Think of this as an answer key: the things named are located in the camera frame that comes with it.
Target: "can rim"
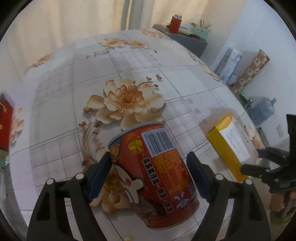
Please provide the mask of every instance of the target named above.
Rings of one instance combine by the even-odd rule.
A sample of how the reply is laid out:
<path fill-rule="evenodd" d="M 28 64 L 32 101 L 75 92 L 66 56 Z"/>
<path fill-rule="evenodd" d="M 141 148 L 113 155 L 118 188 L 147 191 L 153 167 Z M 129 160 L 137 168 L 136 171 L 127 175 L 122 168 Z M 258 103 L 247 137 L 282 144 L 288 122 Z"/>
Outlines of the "can rim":
<path fill-rule="evenodd" d="M 142 126 L 146 126 L 146 125 L 151 125 L 151 124 L 162 124 L 164 126 L 164 123 L 163 122 L 160 122 L 160 121 L 149 121 L 149 122 L 145 122 L 145 123 L 141 123 L 141 124 L 138 124 L 138 125 L 135 125 L 125 131 L 122 131 L 120 132 L 119 134 L 117 134 L 116 136 L 114 136 L 111 141 L 109 141 L 108 143 L 108 148 L 110 147 L 110 145 L 116 140 L 118 139 L 119 137 L 123 136 L 124 134 L 134 130 L 134 129 L 137 129 L 139 127 L 142 127 Z"/>

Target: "can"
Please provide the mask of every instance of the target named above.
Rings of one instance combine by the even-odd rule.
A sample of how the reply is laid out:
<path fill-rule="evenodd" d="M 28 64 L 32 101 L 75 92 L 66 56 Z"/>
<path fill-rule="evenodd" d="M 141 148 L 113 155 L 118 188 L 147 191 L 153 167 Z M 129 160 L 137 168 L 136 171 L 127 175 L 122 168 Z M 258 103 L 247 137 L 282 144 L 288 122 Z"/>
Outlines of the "can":
<path fill-rule="evenodd" d="M 197 190 L 163 123 L 147 122 L 108 144 L 133 210 L 151 229 L 167 229 L 197 209 Z"/>

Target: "flower center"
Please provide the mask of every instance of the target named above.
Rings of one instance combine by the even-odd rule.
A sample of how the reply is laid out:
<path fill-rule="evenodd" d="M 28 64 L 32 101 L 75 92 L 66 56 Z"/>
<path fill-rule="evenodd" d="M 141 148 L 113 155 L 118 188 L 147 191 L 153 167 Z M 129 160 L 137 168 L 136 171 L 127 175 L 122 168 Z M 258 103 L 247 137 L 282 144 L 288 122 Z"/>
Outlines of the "flower center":
<path fill-rule="evenodd" d="M 123 93 L 115 99 L 118 106 L 122 109 L 130 109 L 135 106 L 137 99 L 131 93 Z"/>

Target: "barcode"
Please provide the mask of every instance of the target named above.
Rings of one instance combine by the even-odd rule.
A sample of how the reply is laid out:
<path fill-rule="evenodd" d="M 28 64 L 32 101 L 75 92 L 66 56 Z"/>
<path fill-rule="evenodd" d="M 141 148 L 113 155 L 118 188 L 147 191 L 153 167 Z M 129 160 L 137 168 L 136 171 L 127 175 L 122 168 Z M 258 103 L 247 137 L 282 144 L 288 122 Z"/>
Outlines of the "barcode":
<path fill-rule="evenodd" d="M 164 128 L 143 132 L 142 137 L 151 157 L 175 148 Z"/>

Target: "gray side table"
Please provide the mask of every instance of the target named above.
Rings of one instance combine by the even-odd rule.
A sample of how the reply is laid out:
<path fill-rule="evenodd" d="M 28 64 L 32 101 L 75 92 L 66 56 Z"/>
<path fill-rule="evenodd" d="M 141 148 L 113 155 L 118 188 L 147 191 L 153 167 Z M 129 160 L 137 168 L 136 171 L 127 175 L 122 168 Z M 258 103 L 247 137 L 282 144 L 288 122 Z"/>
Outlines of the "gray side table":
<path fill-rule="evenodd" d="M 207 46 L 207 42 L 204 40 L 190 38 L 184 34 L 171 34 L 165 25 L 154 24 L 153 28 L 177 41 L 179 44 L 195 54 L 198 58 L 202 56 L 202 53 Z"/>

